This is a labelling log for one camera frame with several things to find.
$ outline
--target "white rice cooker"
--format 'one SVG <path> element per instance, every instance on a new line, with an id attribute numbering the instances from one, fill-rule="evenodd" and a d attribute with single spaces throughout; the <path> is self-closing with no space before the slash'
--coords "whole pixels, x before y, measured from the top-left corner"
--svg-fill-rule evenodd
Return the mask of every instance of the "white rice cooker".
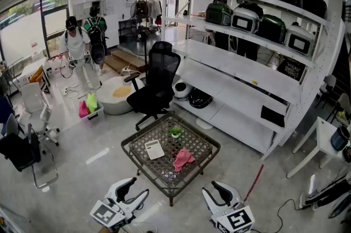
<path id="1" fill-rule="evenodd" d="M 231 26 L 235 29 L 244 30 L 250 33 L 254 33 L 257 29 L 259 22 L 258 15 L 245 8 L 235 8 L 233 15 L 231 16 Z"/>
<path id="2" fill-rule="evenodd" d="M 284 44 L 303 55 L 311 56 L 314 45 L 314 36 L 307 30 L 292 25 L 287 30 Z"/>
<path id="3" fill-rule="evenodd" d="M 174 97 L 180 101 L 187 100 L 193 89 L 194 86 L 185 83 L 183 80 L 179 80 L 173 86 Z"/>

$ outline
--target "pink bag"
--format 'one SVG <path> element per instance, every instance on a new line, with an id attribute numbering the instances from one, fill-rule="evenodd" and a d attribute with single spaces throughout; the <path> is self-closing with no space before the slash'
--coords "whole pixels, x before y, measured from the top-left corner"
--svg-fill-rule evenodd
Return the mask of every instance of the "pink bag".
<path id="1" fill-rule="evenodd" d="M 81 101 L 79 103 L 79 116 L 80 118 L 86 117 L 90 114 L 89 108 L 87 107 L 86 101 Z"/>
<path id="2" fill-rule="evenodd" d="M 186 149 L 186 148 L 182 148 L 178 155 L 177 158 L 175 159 L 175 162 L 173 163 L 174 166 L 174 170 L 176 172 L 180 172 L 182 170 L 182 167 L 186 164 L 186 163 L 193 163 L 195 161 L 193 155 Z"/>

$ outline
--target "white round ottoman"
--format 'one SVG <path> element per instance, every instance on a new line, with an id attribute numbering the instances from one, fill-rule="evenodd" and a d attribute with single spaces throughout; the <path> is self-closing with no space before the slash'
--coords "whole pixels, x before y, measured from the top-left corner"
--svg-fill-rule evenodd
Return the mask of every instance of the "white round ottoman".
<path id="1" fill-rule="evenodd" d="M 132 81 L 126 83 L 123 80 L 127 76 L 113 77 L 103 83 L 97 90 L 97 99 L 102 103 L 107 114 L 119 115 L 132 110 L 127 102 L 127 97 L 135 92 Z M 142 88 L 144 83 L 140 79 L 135 79 L 138 88 Z"/>

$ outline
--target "blue object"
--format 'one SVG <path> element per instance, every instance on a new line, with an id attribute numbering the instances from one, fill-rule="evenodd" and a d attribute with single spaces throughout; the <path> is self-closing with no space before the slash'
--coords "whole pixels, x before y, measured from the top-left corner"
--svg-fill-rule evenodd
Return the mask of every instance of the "blue object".
<path id="1" fill-rule="evenodd" d="M 7 119 L 11 114 L 15 114 L 7 96 L 2 96 L 0 98 L 0 111 L 0 123 L 2 123 L 1 134 L 5 136 Z"/>
<path id="2" fill-rule="evenodd" d="M 336 151 L 341 151 L 345 148 L 347 143 L 349 142 L 350 134 L 347 128 L 343 125 L 337 128 L 335 133 L 331 136 L 331 145 L 334 147 Z"/>

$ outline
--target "floor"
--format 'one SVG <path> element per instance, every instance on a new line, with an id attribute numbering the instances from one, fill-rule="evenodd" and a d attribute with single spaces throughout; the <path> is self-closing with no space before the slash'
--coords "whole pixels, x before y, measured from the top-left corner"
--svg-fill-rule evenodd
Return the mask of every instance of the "floor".
<path id="1" fill-rule="evenodd" d="M 104 82 L 115 75 L 107 68 L 100 79 Z M 78 94 L 81 92 L 70 92 L 68 96 L 62 94 L 65 87 L 76 85 L 75 76 L 69 79 L 55 76 L 51 82 L 52 97 L 47 95 L 53 111 L 50 121 L 61 132 L 58 137 L 60 146 L 52 143 L 47 145 L 55 157 L 59 179 L 48 191 L 43 192 L 33 185 L 30 169 L 17 172 L 10 161 L 0 156 L 0 202 L 32 220 L 29 224 L 9 214 L 28 233 L 96 233 L 101 226 L 89 215 L 96 201 L 104 198 L 113 183 L 136 175 L 137 169 L 122 151 L 121 141 L 135 132 L 134 125 L 143 115 L 134 112 L 120 116 L 105 115 L 105 121 L 101 124 L 93 128 L 86 127 L 80 122 L 76 110 Z M 22 112 L 20 95 L 14 96 L 12 101 Z M 126 198 L 150 189 L 143 209 L 134 213 L 137 218 L 133 222 L 141 222 L 139 226 L 144 232 L 155 232 L 153 225 L 142 223 L 145 221 L 157 225 L 158 232 L 218 232 L 208 221 L 211 214 L 201 195 L 202 187 L 220 199 L 213 192 L 211 181 L 222 181 L 236 187 L 242 198 L 245 198 L 262 164 L 263 171 L 246 204 L 251 207 L 256 220 L 255 229 L 275 232 L 280 227 L 277 217 L 279 207 L 289 198 L 298 201 L 299 194 L 307 191 L 311 175 L 316 174 L 322 186 L 333 180 L 342 166 L 342 162 L 332 160 L 326 167 L 319 169 L 322 154 L 317 154 L 296 175 L 286 178 L 286 174 L 313 149 L 315 141 L 308 140 L 295 155 L 291 150 L 317 115 L 326 118 L 332 110 L 328 104 L 324 109 L 321 109 L 321 105 L 318 109 L 311 107 L 291 139 L 283 147 L 277 147 L 265 161 L 261 161 L 262 154 L 215 127 L 203 130 L 197 126 L 196 116 L 176 104 L 171 104 L 171 110 L 218 141 L 222 147 L 217 157 L 206 167 L 204 175 L 198 176 L 174 199 L 172 208 L 168 205 L 168 199 L 151 182 L 142 174 L 138 177 Z M 104 156 L 89 160 L 102 151 Z M 43 161 L 35 167 L 40 183 L 54 175 L 48 159 L 48 156 L 43 156 Z M 296 212 L 292 202 L 289 202 L 280 211 L 284 221 L 280 232 L 341 232 L 339 224 L 344 214 L 328 219 L 331 207 L 332 204 L 316 212 L 311 209 Z M 140 232 L 135 225 L 126 227 L 126 230 L 129 233 Z"/>

